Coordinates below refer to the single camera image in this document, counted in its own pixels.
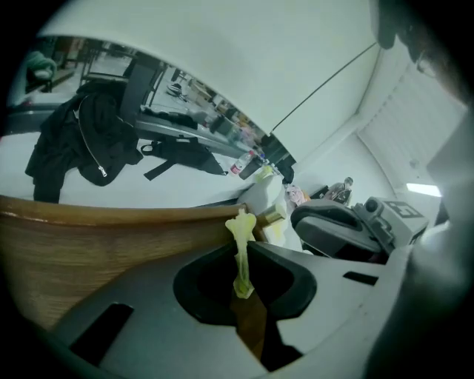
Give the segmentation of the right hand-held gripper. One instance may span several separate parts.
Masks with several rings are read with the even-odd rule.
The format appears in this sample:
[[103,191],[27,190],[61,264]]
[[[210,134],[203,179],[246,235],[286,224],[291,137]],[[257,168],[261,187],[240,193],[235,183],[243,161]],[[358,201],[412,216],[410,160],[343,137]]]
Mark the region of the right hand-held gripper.
[[297,207],[290,221],[303,250],[339,260],[387,260],[393,250],[413,245],[429,223],[399,200],[370,197],[352,209],[326,200]]

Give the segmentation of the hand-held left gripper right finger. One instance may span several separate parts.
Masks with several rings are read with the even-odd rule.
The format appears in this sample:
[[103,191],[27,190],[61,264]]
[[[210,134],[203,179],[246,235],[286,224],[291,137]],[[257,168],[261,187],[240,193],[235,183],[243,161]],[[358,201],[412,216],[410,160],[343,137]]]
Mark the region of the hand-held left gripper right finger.
[[324,258],[268,243],[248,245],[250,278],[283,344],[306,355],[373,299],[391,307],[399,257],[385,264]]

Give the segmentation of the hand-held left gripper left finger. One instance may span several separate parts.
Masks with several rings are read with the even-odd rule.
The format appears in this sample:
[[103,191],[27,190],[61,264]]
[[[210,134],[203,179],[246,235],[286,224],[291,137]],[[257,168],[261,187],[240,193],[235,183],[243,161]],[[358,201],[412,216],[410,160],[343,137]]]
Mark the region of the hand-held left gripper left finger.
[[105,375],[263,375],[230,308],[234,243],[139,264],[56,324],[67,348]]

